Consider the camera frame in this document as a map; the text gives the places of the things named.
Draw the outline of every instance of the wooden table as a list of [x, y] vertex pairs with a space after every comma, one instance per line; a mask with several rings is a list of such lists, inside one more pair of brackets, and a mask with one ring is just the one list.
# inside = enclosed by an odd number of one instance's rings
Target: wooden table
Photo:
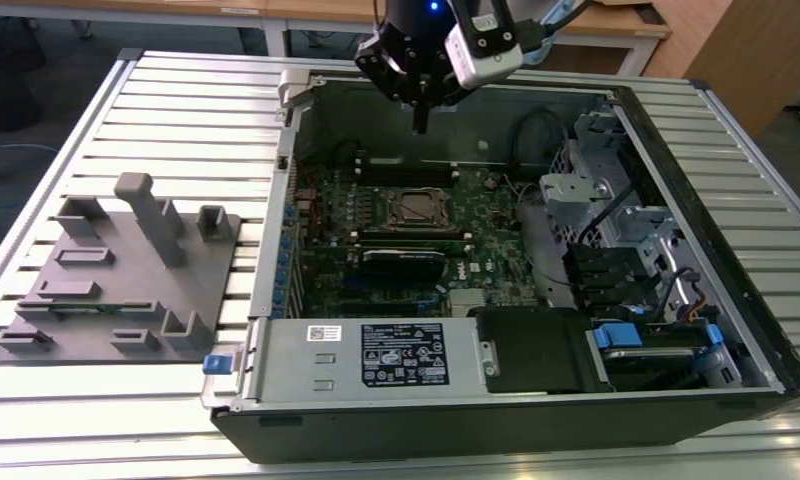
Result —
[[[379, 13], [384, 13], [380, 0]], [[272, 56], [288, 56], [289, 30], [369, 33], [373, 31], [372, 0], [267, 0], [261, 13]], [[627, 49], [619, 75], [638, 76], [660, 40], [670, 37], [667, 25], [643, 22], [632, 7], [592, 5], [566, 27], [558, 44]]]
[[267, 0], [0, 0], [10, 17], [261, 28]]
[[[380, 12], [384, 2], [380, 0]], [[315, 30], [369, 33], [372, 0], [0, 0], [0, 15], [136, 23], [260, 28], [271, 56], [289, 56], [288, 32]], [[643, 73], [671, 30], [646, 24], [631, 7], [594, 5], [564, 29], [558, 43], [627, 49], [620, 75]]]

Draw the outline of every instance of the gray plastic base plate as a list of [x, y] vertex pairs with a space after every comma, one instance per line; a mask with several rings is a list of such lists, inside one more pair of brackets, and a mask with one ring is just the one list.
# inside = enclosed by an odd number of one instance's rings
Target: gray plastic base plate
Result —
[[[179, 236], [187, 262], [181, 267], [165, 268], [160, 256], [153, 250], [133, 213], [111, 212], [108, 218], [92, 221], [100, 239], [81, 239], [82, 245], [64, 234], [56, 243], [53, 254], [41, 269], [30, 294], [24, 300], [45, 300], [46, 283], [62, 288], [82, 287], [89, 282], [97, 284], [90, 296], [76, 298], [65, 295], [56, 301], [72, 304], [123, 304], [124, 302], [155, 302], [168, 309], [188, 325], [192, 313], [197, 313], [201, 325], [200, 335], [179, 337], [177, 333], [163, 334], [163, 318], [148, 313], [101, 312], [90, 307], [92, 313], [58, 314], [58, 318], [41, 318], [33, 321], [16, 317], [2, 337], [22, 337], [24, 332], [38, 330], [52, 340], [44, 346], [21, 345], [9, 349], [0, 348], [0, 360], [40, 363], [157, 363], [201, 361], [213, 346], [216, 323], [221, 310], [225, 283], [233, 259], [240, 217], [228, 215], [233, 235], [227, 239], [201, 241], [196, 226], [197, 214], [183, 214], [183, 232]], [[73, 251], [89, 247], [105, 247], [112, 254], [112, 263], [105, 261], [74, 264], [65, 262], [62, 252], [69, 258]], [[57, 258], [62, 255], [62, 264]], [[123, 337], [124, 343], [113, 343]]]

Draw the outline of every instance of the motherboard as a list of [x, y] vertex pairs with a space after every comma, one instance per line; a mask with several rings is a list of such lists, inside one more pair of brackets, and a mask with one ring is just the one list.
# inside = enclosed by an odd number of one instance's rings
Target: motherboard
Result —
[[303, 168], [304, 316], [464, 317], [485, 305], [538, 305], [503, 174], [447, 164], [415, 176], [373, 170]]

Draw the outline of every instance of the green circuit board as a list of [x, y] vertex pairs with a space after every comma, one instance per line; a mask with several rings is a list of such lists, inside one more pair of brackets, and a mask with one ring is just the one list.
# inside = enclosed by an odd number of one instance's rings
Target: green circuit board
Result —
[[[455, 289], [481, 289], [491, 305], [539, 303], [516, 219], [516, 195], [507, 185], [484, 185], [487, 179], [500, 179], [500, 173], [469, 167], [459, 167], [457, 172], [452, 186], [441, 189], [365, 187], [339, 170], [315, 167], [304, 172], [299, 210], [307, 232], [305, 317], [451, 316], [448, 297]], [[421, 197], [412, 198], [415, 209], [392, 207], [391, 200], [404, 194], [407, 199], [408, 195]], [[397, 208], [412, 221], [436, 218], [432, 210], [416, 215], [436, 198], [443, 201], [439, 213], [444, 218], [433, 220], [433, 225], [445, 235], [455, 232], [459, 240], [395, 238], [392, 229], [404, 231], [403, 225], [391, 225], [403, 216]], [[352, 232], [383, 235], [365, 241]], [[444, 253], [447, 263], [436, 286], [349, 288], [351, 261], [372, 250]]]

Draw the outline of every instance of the table leg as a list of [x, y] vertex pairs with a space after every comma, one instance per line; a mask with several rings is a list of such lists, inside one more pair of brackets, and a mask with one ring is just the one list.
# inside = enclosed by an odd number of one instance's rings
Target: table leg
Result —
[[92, 22], [89, 20], [72, 20], [70, 24], [81, 40], [92, 38]]
[[628, 50], [628, 55], [626, 55], [623, 64], [619, 67], [618, 75], [624, 77], [639, 77], [643, 75], [643, 70], [650, 63], [652, 53], [655, 53], [658, 42], [659, 39], [652, 37], [640, 37], [636, 39], [635, 45]]
[[267, 35], [267, 53], [271, 57], [291, 56], [291, 36], [284, 19], [265, 18], [263, 20], [264, 35]]

